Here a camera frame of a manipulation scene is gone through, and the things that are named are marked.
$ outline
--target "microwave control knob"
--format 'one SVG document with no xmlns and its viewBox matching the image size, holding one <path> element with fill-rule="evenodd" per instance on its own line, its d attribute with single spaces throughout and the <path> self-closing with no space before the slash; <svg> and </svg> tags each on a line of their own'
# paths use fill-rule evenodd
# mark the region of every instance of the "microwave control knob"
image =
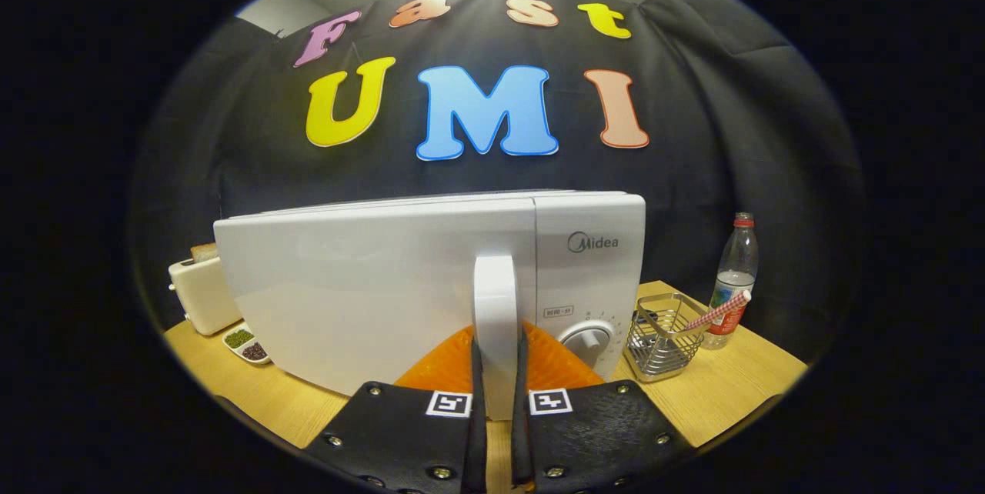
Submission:
<svg viewBox="0 0 985 494">
<path fill-rule="evenodd" d="M 581 329 L 576 330 L 564 339 L 562 344 L 571 350 L 578 359 L 585 362 L 589 367 L 595 367 L 606 346 L 609 345 L 609 333 L 605 329 Z"/>
</svg>

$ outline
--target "red beans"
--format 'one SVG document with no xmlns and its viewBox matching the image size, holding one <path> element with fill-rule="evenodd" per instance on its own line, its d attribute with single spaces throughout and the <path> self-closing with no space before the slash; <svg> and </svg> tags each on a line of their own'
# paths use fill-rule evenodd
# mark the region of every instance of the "red beans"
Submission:
<svg viewBox="0 0 985 494">
<path fill-rule="evenodd" d="M 259 343 L 256 343 L 243 350 L 243 357 L 246 357 L 250 361 L 259 361 L 267 357 L 267 352 L 263 351 Z"/>
</svg>

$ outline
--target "plastic water bottle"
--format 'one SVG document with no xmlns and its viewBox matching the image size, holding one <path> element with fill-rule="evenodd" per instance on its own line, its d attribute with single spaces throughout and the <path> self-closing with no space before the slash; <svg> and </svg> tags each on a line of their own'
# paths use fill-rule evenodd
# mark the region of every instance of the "plastic water bottle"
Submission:
<svg viewBox="0 0 985 494">
<path fill-rule="evenodd" d="M 718 263 L 718 279 L 715 281 L 715 292 L 711 295 L 708 308 L 728 302 L 736 291 L 749 290 L 752 294 L 753 284 L 756 283 L 756 271 L 760 267 L 760 247 L 756 244 L 756 233 L 753 233 L 752 213 L 736 213 L 735 230 L 725 244 L 721 262 Z M 729 338 L 739 326 L 739 319 L 746 311 L 746 305 L 732 309 L 725 315 L 711 322 L 701 347 L 717 350 L 728 343 Z"/>
</svg>

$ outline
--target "blue letter m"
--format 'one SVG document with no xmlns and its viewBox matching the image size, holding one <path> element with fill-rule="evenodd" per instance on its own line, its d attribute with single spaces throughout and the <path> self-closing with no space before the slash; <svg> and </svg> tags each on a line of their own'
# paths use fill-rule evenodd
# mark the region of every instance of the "blue letter m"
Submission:
<svg viewBox="0 0 985 494">
<path fill-rule="evenodd" d="M 511 156 L 546 156 L 557 151 L 557 139 L 548 130 L 544 109 L 544 83 L 548 72 L 539 67 L 517 65 L 503 71 L 492 94 L 482 89 L 461 67 L 432 67 L 418 75 L 428 85 L 428 138 L 418 146 L 425 161 L 454 159 L 465 151 L 455 139 L 455 118 L 472 147 L 485 154 L 493 146 L 496 132 L 509 118 L 506 138 L 499 144 Z"/>
</svg>

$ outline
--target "wooden table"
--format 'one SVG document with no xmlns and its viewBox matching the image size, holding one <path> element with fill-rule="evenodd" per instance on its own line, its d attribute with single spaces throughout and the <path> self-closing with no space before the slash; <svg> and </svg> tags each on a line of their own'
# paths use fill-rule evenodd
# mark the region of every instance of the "wooden table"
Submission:
<svg viewBox="0 0 985 494">
<path fill-rule="evenodd" d="M 661 281 L 640 285 L 638 297 L 674 292 Z M 190 322 L 165 333 L 175 354 L 208 392 L 225 396 L 253 419 L 305 448 L 349 399 L 296 378 L 274 364 L 251 365 L 222 345 L 222 333 L 201 336 Z M 683 374 L 641 384 L 692 446 L 748 416 L 767 397 L 785 392 L 806 370 L 798 358 L 741 325 L 721 350 L 699 350 Z M 634 379 L 626 357 L 612 380 Z M 488 421 L 486 486 L 509 491 L 509 422 Z"/>
</svg>

